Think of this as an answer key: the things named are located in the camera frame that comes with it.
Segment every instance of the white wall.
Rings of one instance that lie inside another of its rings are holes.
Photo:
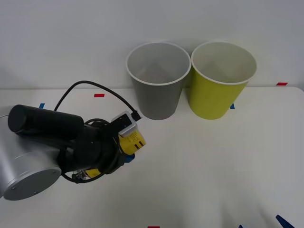
[[[304,88],[302,0],[1,0],[0,88],[63,88],[77,80],[132,86],[124,60],[168,40],[191,52],[221,39],[258,61],[252,86]]]

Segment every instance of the black cylinder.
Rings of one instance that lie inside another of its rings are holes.
[[[55,112],[25,105],[16,105],[9,113],[9,129],[23,135],[52,135],[76,138],[84,128],[78,115]]]

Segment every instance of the yellow paper cup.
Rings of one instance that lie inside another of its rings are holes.
[[[221,118],[256,72],[257,63],[245,49],[226,42],[207,42],[191,55],[195,69],[189,104],[201,118]]]

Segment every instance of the yellow label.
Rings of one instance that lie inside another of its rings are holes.
[[[132,155],[142,148],[146,144],[146,141],[140,132],[135,130],[126,137],[119,136],[119,143],[124,153]]]
[[[90,178],[96,177],[100,174],[100,171],[98,169],[93,169],[93,170],[85,170],[85,172],[87,173],[87,175]]]

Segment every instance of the cable connector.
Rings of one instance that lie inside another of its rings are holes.
[[[132,112],[131,116],[135,121],[139,121],[141,119],[141,116],[138,114],[138,111]]]

